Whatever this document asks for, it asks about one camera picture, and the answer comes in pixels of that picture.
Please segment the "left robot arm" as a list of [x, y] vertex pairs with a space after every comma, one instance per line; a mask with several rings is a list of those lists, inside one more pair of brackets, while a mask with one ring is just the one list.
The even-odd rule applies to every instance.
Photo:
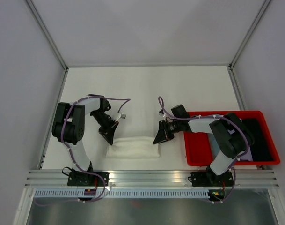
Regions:
[[78, 180], [85, 186], [91, 185], [95, 180], [92, 163], [82, 141], [85, 117], [89, 115], [96, 120], [100, 126], [98, 133], [112, 145], [119, 122], [106, 114], [110, 109], [108, 99], [100, 95], [88, 95], [72, 104], [60, 102], [57, 105], [52, 135], [66, 147], [73, 169], [80, 172]]

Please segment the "white t shirt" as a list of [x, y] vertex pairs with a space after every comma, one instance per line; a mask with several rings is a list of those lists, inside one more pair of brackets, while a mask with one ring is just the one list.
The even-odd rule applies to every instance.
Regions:
[[153, 137], [134, 136], [116, 138], [107, 147], [106, 158], [153, 159], [160, 157], [159, 145], [153, 144]]

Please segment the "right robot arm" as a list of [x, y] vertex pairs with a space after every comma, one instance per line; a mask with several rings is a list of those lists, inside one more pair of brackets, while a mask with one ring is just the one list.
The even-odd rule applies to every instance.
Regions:
[[223, 174], [238, 160], [238, 157], [249, 151], [254, 143], [254, 137], [242, 120], [233, 112], [225, 115], [190, 116], [183, 105], [171, 109], [167, 113], [162, 106], [161, 111], [171, 120], [160, 120], [158, 132], [153, 144], [171, 141], [175, 133], [187, 132], [193, 134], [212, 135], [219, 147], [219, 152], [206, 169], [206, 180], [211, 185], [217, 185], [223, 180]]

